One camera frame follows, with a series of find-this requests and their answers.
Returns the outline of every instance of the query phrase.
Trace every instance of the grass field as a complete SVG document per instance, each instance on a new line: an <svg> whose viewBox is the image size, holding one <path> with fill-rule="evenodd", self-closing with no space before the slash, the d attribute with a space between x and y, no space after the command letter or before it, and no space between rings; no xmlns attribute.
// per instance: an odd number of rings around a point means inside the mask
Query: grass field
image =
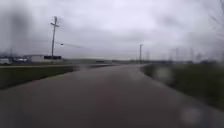
<svg viewBox="0 0 224 128"><path fill-rule="evenodd" d="M74 66L0 68L0 89L77 70Z"/></svg>
<svg viewBox="0 0 224 128"><path fill-rule="evenodd" d="M169 69L171 81L168 86L190 95L204 103L224 110L224 68L215 64L190 64L182 66L146 66L147 75L161 67Z"/></svg>

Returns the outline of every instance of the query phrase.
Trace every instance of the asphalt road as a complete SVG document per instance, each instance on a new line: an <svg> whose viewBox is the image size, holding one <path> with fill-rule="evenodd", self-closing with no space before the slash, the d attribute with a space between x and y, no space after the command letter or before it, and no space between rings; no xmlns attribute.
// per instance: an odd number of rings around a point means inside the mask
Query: asphalt road
<svg viewBox="0 0 224 128"><path fill-rule="evenodd" d="M0 91L1 128L219 128L223 119L139 66L79 71Z"/></svg>

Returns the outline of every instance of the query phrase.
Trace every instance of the utility pole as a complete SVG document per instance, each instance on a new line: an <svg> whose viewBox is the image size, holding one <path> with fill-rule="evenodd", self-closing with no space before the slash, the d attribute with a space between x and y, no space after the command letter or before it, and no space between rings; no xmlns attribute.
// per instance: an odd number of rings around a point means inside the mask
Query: utility pole
<svg viewBox="0 0 224 128"><path fill-rule="evenodd" d="M142 46L143 44L140 44L140 53L139 53L139 63L141 64L142 63Z"/></svg>
<svg viewBox="0 0 224 128"><path fill-rule="evenodd" d="M55 31L56 31L56 27L59 27L57 25L58 22L58 18L57 16L54 17L54 23L51 23L51 25L53 25L53 39L52 39L52 46L51 46L51 62L53 62L54 60L54 38L55 38Z"/></svg>

